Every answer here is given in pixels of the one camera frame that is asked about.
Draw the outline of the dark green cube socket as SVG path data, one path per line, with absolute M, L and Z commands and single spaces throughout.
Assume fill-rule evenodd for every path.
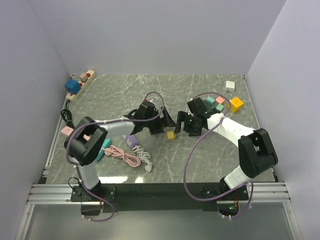
M 203 100 L 205 107 L 210 111 L 216 108 L 215 102 L 208 101 L 207 99 Z

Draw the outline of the teal power strip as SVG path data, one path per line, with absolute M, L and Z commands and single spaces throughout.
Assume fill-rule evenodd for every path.
M 105 139 L 104 142 L 103 142 L 103 144 L 102 144 L 102 146 L 101 146 L 101 149 L 100 149 L 100 151 L 99 151 L 99 153 L 98 153 L 98 155 L 97 155 L 97 157 L 95 158 L 94 161 L 95 161 L 95 162 L 100 161 L 101 158 L 102 158 L 102 157 L 104 156 L 104 154 L 105 154 L 104 149 L 109 148 L 111 145 L 112 145 L 112 140 L 111 140 L 110 138 Z

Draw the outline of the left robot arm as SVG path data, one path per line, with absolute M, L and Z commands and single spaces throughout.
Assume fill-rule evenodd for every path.
M 83 186 L 82 195 L 88 201 L 100 195 L 101 182 L 98 178 L 94 160 L 106 139 L 122 135 L 134 135 L 148 128 L 151 135 L 164 132 L 166 127 L 176 123 L 163 106 L 159 112 L 153 103 L 142 103 L 138 109 L 113 120 L 94 120 L 83 117 L 64 142 L 67 160 L 75 165 L 79 181 Z

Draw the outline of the mint green plug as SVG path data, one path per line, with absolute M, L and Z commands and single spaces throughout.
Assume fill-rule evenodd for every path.
M 216 106 L 215 106 L 215 109 L 218 110 L 218 111 L 222 111 L 224 109 L 224 106 L 220 103 L 218 103 Z

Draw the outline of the teal blue plug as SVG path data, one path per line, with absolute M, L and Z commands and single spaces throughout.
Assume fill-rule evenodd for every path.
M 215 98 L 208 96 L 206 98 L 206 101 L 209 102 L 210 104 L 213 104 L 215 102 Z

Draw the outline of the white plug adapter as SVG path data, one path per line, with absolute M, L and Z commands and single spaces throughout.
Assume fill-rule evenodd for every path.
M 229 81 L 227 80 L 225 82 L 225 86 L 224 86 L 224 89 L 225 91 L 227 92 L 234 92 L 235 91 L 235 86 L 236 86 L 236 83 L 234 81 Z

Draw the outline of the yellow white plug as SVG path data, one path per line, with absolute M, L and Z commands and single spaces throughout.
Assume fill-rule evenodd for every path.
M 166 134 L 168 140 L 175 140 L 177 138 L 177 135 L 174 131 L 168 131 Z

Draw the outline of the yellow cube socket adapter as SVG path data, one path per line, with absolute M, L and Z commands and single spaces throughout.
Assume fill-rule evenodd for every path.
M 230 104 L 230 111 L 236 113 L 243 107 L 244 102 L 239 97 L 234 97 L 230 100 Z

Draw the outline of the purple power strip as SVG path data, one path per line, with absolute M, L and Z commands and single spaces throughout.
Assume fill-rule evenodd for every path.
M 122 135 L 122 138 L 130 149 L 135 148 L 139 144 L 137 138 L 134 135 Z

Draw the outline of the pink power strip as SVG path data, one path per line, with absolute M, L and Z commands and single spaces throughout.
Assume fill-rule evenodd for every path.
M 137 168 L 141 165 L 141 160 L 138 157 L 126 153 L 122 148 L 118 148 L 114 145 L 104 149 L 104 155 L 122 159 L 132 168 Z

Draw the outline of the salmon pink plug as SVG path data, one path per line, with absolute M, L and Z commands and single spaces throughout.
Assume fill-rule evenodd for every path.
M 221 104 L 221 105 L 223 105 L 224 102 L 225 102 L 225 99 L 224 99 L 223 97 L 221 97 L 221 96 L 218 96 L 218 97 L 215 99 L 215 103 L 216 103 L 216 104 Z

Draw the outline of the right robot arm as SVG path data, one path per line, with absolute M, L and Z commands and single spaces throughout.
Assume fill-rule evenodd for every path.
M 175 133 L 183 130 L 190 137 L 198 137 L 202 129 L 215 132 L 238 148 L 239 165 L 220 180 L 218 192 L 230 200 L 237 194 L 237 187 L 248 182 L 278 164 L 278 157 L 272 140 L 264 128 L 253 129 L 244 126 L 222 112 L 207 111 L 202 114 L 188 114 L 179 111 Z

